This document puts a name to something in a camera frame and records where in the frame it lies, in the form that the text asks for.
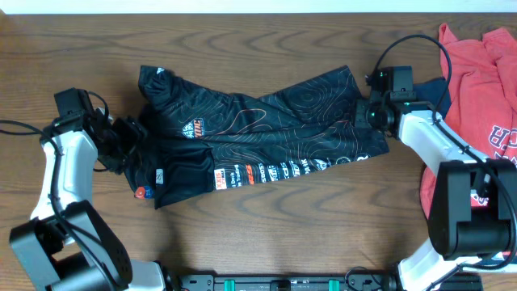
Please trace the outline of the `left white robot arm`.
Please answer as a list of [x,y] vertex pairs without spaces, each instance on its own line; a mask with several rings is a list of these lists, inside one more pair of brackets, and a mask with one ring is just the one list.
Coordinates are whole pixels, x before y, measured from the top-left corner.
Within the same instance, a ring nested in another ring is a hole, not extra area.
[[46,166],[40,199],[9,244],[37,290],[172,290],[157,261],[130,259],[92,205],[95,163],[118,171],[145,132],[131,119],[59,117],[40,136]]

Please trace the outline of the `black orange-patterned jersey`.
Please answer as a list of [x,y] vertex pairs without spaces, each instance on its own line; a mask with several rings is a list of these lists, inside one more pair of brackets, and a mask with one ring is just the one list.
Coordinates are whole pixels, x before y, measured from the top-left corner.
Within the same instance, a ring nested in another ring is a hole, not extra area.
[[207,192],[275,182],[386,154],[382,133],[353,124],[359,89],[340,67],[254,98],[141,67],[148,136],[125,177],[156,208]]

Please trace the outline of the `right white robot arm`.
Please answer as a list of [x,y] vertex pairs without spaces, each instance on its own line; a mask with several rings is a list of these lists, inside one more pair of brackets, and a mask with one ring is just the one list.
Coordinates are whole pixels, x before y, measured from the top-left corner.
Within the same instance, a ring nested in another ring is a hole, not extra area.
[[356,101],[355,126],[389,132],[434,173],[429,237],[387,290],[437,290],[458,272],[505,272],[516,257],[516,168],[470,146],[413,92]]

